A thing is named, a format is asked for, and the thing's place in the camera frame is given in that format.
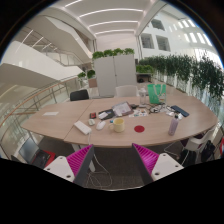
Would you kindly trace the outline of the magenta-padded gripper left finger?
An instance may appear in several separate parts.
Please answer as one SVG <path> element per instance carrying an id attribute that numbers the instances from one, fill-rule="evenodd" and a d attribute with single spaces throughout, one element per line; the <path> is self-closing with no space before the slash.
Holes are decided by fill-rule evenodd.
<path id="1" fill-rule="evenodd" d="M 93 155 L 94 146 L 88 145 L 67 157 L 57 157 L 44 170 L 78 186 L 83 186 Z"/>

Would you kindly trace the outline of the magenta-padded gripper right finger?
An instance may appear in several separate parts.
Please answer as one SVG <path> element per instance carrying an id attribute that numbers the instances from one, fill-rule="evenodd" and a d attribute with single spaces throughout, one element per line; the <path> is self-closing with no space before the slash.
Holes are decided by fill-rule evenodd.
<path id="1" fill-rule="evenodd" d="M 135 143 L 132 144 L 132 149 L 145 185 L 183 169 L 183 166 L 167 153 L 158 154 Z"/>

